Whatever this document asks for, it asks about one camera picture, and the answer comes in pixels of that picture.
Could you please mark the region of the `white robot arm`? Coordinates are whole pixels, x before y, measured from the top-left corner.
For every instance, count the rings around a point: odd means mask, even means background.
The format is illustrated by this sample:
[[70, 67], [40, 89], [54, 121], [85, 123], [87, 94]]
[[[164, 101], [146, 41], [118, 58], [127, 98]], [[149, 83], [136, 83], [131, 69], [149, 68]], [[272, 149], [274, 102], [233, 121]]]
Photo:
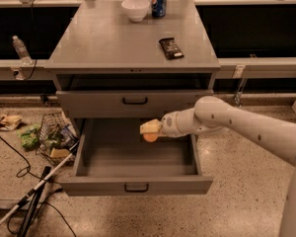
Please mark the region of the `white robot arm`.
[[292, 165], [292, 175], [283, 209], [279, 237], [296, 237], [296, 123], [235, 108], [212, 96], [197, 100], [183, 111], [165, 114], [140, 125], [144, 139], [214, 134], [231, 129]]

